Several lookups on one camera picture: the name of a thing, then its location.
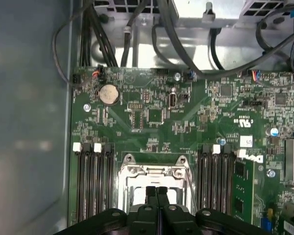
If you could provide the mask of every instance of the screw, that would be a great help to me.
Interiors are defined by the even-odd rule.
[[[132,173],[132,174],[135,174],[136,172],[137,172],[136,169],[134,169],[134,168],[131,169],[131,173]]]
[[[176,206],[169,206],[170,211],[175,211],[176,209],[177,209]]]
[[[275,176],[275,171],[274,171],[274,170],[268,170],[268,171],[267,171],[267,176],[268,176],[269,178],[273,178],[273,177]]]
[[[84,106],[83,106],[83,109],[85,112],[89,112],[91,108],[92,107],[90,106],[90,104],[84,104]]]
[[[210,216],[211,212],[210,211],[203,211],[202,214],[205,215],[205,216]]]
[[[174,176],[177,177],[177,178],[182,177],[182,171],[179,170],[179,169],[175,170],[175,172],[174,172]]]
[[[181,74],[179,73],[179,72],[176,72],[175,74],[174,74],[174,79],[175,79],[175,81],[180,81],[181,80]]]
[[[126,160],[128,161],[128,162],[130,162],[130,161],[132,161],[132,155],[131,154],[126,154]]]

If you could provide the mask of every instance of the wire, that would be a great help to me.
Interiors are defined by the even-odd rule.
[[[160,11],[162,21],[164,23],[164,27],[166,29],[168,37],[170,38],[171,43],[172,43],[175,51],[180,56],[180,58],[183,60],[183,62],[191,70],[193,70],[197,74],[198,78],[200,78],[200,79],[215,80],[215,79],[220,79],[221,77],[231,76],[231,75],[236,74],[240,71],[248,70],[248,69],[258,65],[259,63],[264,62],[269,57],[271,57],[273,54],[275,54],[277,51],[279,51],[281,48],[285,47],[289,42],[294,40],[294,34],[292,34],[288,38],[283,40],[280,44],[278,44],[276,47],[274,47],[272,50],[268,51],[268,53],[260,56],[259,58],[255,59],[253,61],[248,62],[245,65],[239,66],[237,68],[234,68],[231,70],[225,70],[225,71],[218,72],[218,73],[203,73],[200,69],[197,68],[197,66],[194,64],[194,62],[192,61],[192,59],[189,57],[189,55],[185,51],[184,47],[182,46],[182,44],[176,34],[174,26],[172,24],[167,2],[163,1],[163,0],[157,0],[157,3],[158,3],[158,8]]]
[[[115,57],[114,52],[112,50],[112,46],[111,46],[110,41],[109,41],[109,39],[107,37],[107,34],[105,33],[105,31],[102,28],[99,16],[98,16],[98,14],[97,14],[97,12],[96,12],[96,10],[94,8],[91,8],[91,11],[92,11],[92,18],[93,18],[93,21],[95,23],[95,26],[98,28],[98,31],[99,31],[99,33],[101,35],[103,44],[106,46],[109,59],[111,60],[111,64],[112,64],[112,66],[117,67],[118,63],[117,63],[116,57]]]
[[[291,63],[292,71],[294,72],[294,42],[293,42],[292,47],[291,47],[290,63]],[[289,88],[289,87],[294,86],[294,82],[291,83],[291,84],[288,84],[288,85],[283,85],[283,86],[274,86],[274,85],[263,83],[263,82],[258,81],[258,80],[256,80],[256,83],[258,83],[258,84],[260,84],[260,85],[262,85],[264,87],[268,87],[268,88]]]
[[[128,26],[128,27],[133,26],[136,17],[138,17],[138,15],[143,12],[143,10],[146,8],[146,6],[148,5],[149,2],[150,2],[150,0],[141,1],[141,3],[136,7],[135,11],[131,15],[126,26]],[[123,55],[122,55],[122,59],[121,59],[121,67],[126,67],[130,44],[131,44],[131,33],[126,32],[124,35],[124,51],[123,51]]]
[[[56,43],[57,43],[57,36],[59,34],[59,32],[65,27],[67,26],[69,23],[71,23],[73,20],[75,20],[77,17],[79,17],[79,15],[81,15],[88,7],[90,7],[93,4],[93,1],[89,1],[88,3],[86,3],[83,7],[81,7],[80,9],[78,9],[73,15],[71,15],[69,17],[68,20],[66,20],[64,23],[62,23],[60,25],[60,27],[54,32],[53,37],[52,37],[52,43],[51,43],[51,47],[52,47],[52,53],[53,53],[53,60],[55,63],[55,66],[58,70],[58,73],[60,75],[60,77],[62,78],[63,81],[65,81],[67,83],[67,85],[69,85],[70,87],[73,88],[80,88],[83,87],[85,84],[87,84],[88,82],[91,81],[92,77],[86,79],[85,81],[83,81],[81,84],[74,84],[73,82],[71,82],[63,73],[60,63],[59,63],[59,58],[57,55],[57,48],[56,48]]]
[[[152,40],[152,47],[153,50],[156,52],[156,55],[158,56],[159,59],[161,59],[163,62],[172,65],[172,66],[176,66],[176,64],[172,63],[170,60],[168,60],[158,49],[157,47],[157,33],[156,33],[156,28],[159,28],[160,25],[159,24],[155,24],[152,29],[151,29],[151,40]]]
[[[221,65],[217,52],[216,52],[216,40],[217,35],[220,34],[221,28],[212,28],[210,29],[210,50],[211,50],[211,57],[212,60],[215,62],[215,65],[219,70],[224,70],[224,67]]]
[[[97,38],[101,53],[103,55],[103,59],[108,67],[112,67],[113,65],[111,62],[111,55],[108,53],[107,47],[103,41],[103,38],[101,37],[101,32],[99,31],[98,22],[96,21],[97,13],[94,9],[88,8],[86,10],[86,14],[88,15],[90,25],[92,26],[95,36]]]
[[[259,46],[265,51],[265,53],[268,53],[268,51],[272,50],[273,47],[268,45],[267,42],[264,40],[262,33],[261,33],[262,26],[264,25],[264,23],[267,21],[268,18],[275,16],[275,15],[278,15],[278,14],[281,14],[281,13],[292,11],[292,10],[294,10],[294,5],[286,6],[286,7],[280,8],[280,9],[276,9],[275,11],[269,13],[266,17],[264,17],[258,23],[257,28],[256,28],[256,40],[257,40]],[[275,54],[280,56],[289,66],[291,66],[290,57],[287,54],[285,54],[282,51],[277,51]]]

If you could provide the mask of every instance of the power cable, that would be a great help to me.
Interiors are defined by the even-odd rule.
[[[210,29],[210,50],[211,50],[211,57],[212,60],[214,61],[215,65],[219,70],[224,70],[224,67],[220,63],[217,52],[216,52],[216,40],[218,34],[220,34],[221,28],[212,28]]]
[[[141,3],[136,7],[133,14],[131,15],[130,19],[127,22],[127,27],[131,28],[134,24],[136,17],[143,12],[146,8],[150,0],[143,0]],[[124,34],[124,51],[121,59],[121,67],[126,67],[127,58],[129,54],[129,49],[131,45],[131,32],[125,32]]]
[[[268,53],[260,56],[259,58],[255,59],[253,61],[248,62],[247,64],[239,66],[237,68],[234,68],[231,70],[225,70],[225,71],[218,72],[218,73],[203,73],[200,69],[197,68],[197,66],[194,64],[194,62],[192,61],[192,59],[189,57],[189,55],[185,51],[184,47],[182,46],[182,44],[176,34],[174,26],[172,24],[167,2],[163,1],[163,0],[157,0],[157,3],[158,3],[159,12],[160,12],[164,27],[166,29],[168,37],[170,38],[171,43],[172,43],[175,51],[180,56],[180,58],[184,61],[184,63],[197,74],[199,79],[216,80],[216,79],[220,79],[221,77],[231,76],[231,75],[236,74],[238,72],[248,70],[248,69],[264,62],[269,57],[271,57],[273,54],[275,54],[277,51],[279,51],[280,49],[285,47],[289,42],[294,40],[294,34],[292,34],[288,38],[283,40],[281,43],[279,43],[272,50],[270,50]]]
[[[65,74],[63,73],[63,71],[61,69],[61,66],[59,63],[59,58],[57,55],[57,49],[56,49],[57,36],[65,26],[67,26],[69,23],[71,23],[73,20],[75,20],[77,17],[79,17],[79,15],[81,15],[88,7],[90,7],[93,4],[93,2],[94,1],[89,1],[83,7],[78,9],[73,15],[71,15],[69,17],[68,20],[66,20],[65,22],[63,22],[60,25],[60,27],[54,32],[53,37],[52,37],[51,47],[52,47],[53,60],[54,60],[55,66],[56,66],[58,73],[59,73],[60,77],[62,78],[62,80],[65,81],[70,87],[73,87],[73,88],[83,87],[85,84],[87,84],[92,79],[92,77],[86,79],[81,84],[74,84],[65,76]]]
[[[278,14],[289,12],[292,10],[294,10],[294,5],[289,5],[289,6],[285,6],[283,8],[280,8],[280,9],[276,9],[275,11],[269,13],[266,17],[264,17],[258,23],[257,28],[256,28],[256,40],[257,40],[259,46],[265,51],[265,53],[268,53],[268,51],[272,50],[273,47],[268,45],[268,43],[263,38],[263,35],[261,33],[262,26],[265,24],[265,22],[267,21],[268,18],[275,16],[275,15],[278,15]],[[285,61],[289,66],[291,66],[290,57],[287,54],[285,54],[282,51],[277,51],[275,54],[278,55],[279,57],[281,57],[283,59],[283,61]]]

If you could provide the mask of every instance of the ram slot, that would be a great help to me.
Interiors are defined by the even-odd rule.
[[[234,174],[234,157],[228,157],[228,165],[229,165],[229,173],[228,173],[228,184],[227,184],[227,208],[226,214],[231,214],[231,198],[232,198],[232,182],[233,182],[233,174]]]
[[[197,161],[197,208],[203,208],[203,198],[202,198],[202,168],[203,168],[203,157],[198,153]]]
[[[113,207],[112,195],[113,195],[113,156],[107,156],[107,204],[106,209]]]
[[[207,164],[205,166],[207,167],[207,177],[206,177],[206,182],[207,182],[207,207],[212,208],[212,174],[213,174],[213,165],[212,165],[212,156],[209,155],[207,158]]]
[[[82,191],[82,198],[83,198],[83,203],[82,203],[82,220],[87,219],[87,204],[88,204],[88,161],[89,161],[89,156],[88,154],[85,155],[84,157],[84,166],[83,166],[83,191]]]
[[[84,191],[84,156],[79,153],[77,157],[77,208],[76,208],[76,219],[77,222],[83,219],[83,191]]]
[[[88,186],[87,186],[87,218],[94,215],[94,155],[88,158]]]
[[[103,180],[104,180],[104,158],[101,155],[96,157],[97,160],[97,192],[96,192],[96,214],[103,211]]]
[[[214,154],[212,156],[212,174],[211,174],[211,208],[220,210],[220,197],[221,197],[221,183],[220,183],[220,155]]]

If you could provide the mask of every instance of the green circuit board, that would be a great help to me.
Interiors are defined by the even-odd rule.
[[[294,181],[285,178],[285,140],[294,138],[294,87],[265,88],[249,73],[207,81],[180,70],[104,68],[97,76],[96,69],[74,71],[77,80],[93,79],[73,90],[71,143],[98,142],[113,149],[113,162],[102,165],[103,172],[111,171],[113,185],[108,193],[111,201],[102,209],[117,205],[118,171],[125,154],[153,164],[174,163],[178,156],[186,156],[196,192],[201,187],[198,155],[204,145],[214,144],[228,145],[236,158],[229,206],[233,217],[260,226],[263,216],[270,214],[276,221],[283,203],[294,203]],[[262,71],[259,79],[286,85],[294,76]],[[239,158],[242,150],[255,157]],[[82,174],[85,163],[80,164],[72,151],[70,225],[86,213],[78,212],[78,195],[86,190],[78,184],[89,169]],[[108,181],[103,176],[101,187],[106,188]],[[275,232],[282,233],[277,224],[273,223]]]

